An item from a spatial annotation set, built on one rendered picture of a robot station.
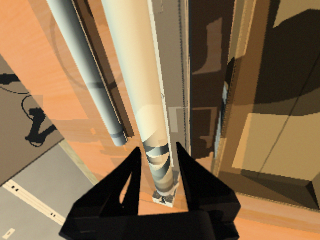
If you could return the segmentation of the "brown cardboard carton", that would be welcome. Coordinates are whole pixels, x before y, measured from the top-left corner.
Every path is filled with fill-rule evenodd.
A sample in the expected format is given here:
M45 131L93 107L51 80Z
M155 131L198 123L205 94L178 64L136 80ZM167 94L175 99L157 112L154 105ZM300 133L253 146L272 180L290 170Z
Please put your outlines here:
M320 213L320 0L236 1L210 171Z

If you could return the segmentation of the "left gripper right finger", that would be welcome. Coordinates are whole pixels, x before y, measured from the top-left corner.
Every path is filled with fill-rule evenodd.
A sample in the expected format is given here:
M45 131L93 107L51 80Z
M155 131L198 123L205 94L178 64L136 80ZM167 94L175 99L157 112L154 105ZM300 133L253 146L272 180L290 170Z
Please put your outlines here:
M208 212L212 224L234 223L241 208L235 192L194 160L180 142L176 148L188 211Z

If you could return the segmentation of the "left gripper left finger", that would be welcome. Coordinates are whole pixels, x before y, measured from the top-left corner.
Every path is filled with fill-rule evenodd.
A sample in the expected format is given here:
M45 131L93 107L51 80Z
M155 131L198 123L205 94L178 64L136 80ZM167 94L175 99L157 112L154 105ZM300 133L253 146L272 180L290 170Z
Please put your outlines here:
M66 218L138 215L141 164L142 154L137 146L119 166L74 202ZM131 178L129 178L130 175ZM130 182L123 201L120 203L120 195L128 179Z

